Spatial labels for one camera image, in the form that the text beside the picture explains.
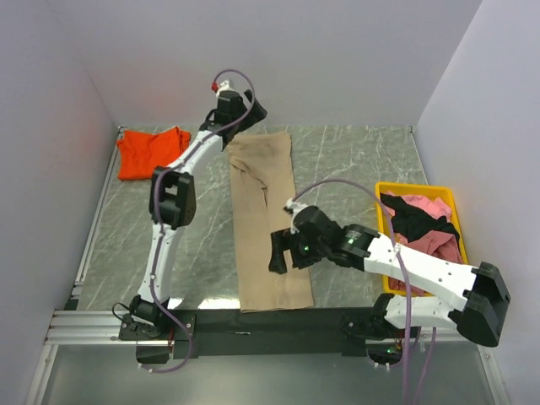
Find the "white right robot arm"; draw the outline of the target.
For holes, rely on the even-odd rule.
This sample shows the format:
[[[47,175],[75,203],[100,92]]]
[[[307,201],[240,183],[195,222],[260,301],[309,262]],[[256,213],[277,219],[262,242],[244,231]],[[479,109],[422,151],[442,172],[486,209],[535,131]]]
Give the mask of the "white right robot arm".
[[[316,206],[294,202],[287,210],[291,225],[271,234],[270,272],[288,271],[288,252],[298,269],[327,259],[340,267],[408,281],[425,294],[381,295],[370,316],[374,333],[388,337],[406,327],[448,328],[478,345],[499,345],[510,292],[495,265],[473,267],[439,259],[363,225],[340,226]]]

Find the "beige t shirt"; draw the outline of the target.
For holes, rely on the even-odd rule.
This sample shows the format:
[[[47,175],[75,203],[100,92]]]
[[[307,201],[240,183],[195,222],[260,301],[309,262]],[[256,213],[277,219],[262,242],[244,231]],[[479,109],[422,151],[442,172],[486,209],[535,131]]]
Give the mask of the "beige t shirt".
[[[314,305],[310,274],[294,270],[284,254],[283,275],[271,273],[271,233],[287,229],[284,211],[295,195],[291,137],[239,134],[226,147],[233,212],[240,309],[244,312],[309,308]]]

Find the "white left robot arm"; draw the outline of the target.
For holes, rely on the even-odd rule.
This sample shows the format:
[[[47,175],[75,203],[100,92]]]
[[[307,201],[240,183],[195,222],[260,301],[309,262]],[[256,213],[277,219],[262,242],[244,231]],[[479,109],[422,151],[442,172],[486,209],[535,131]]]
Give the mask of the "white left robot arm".
[[[149,212],[152,243],[143,281],[129,305],[130,317],[146,337],[163,337],[172,323],[164,313],[170,299],[170,279],[176,249],[197,210],[195,176],[220,154],[236,134],[267,116],[251,89],[239,93],[217,89],[217,106],[199,127],[181,156],[154,169]]]

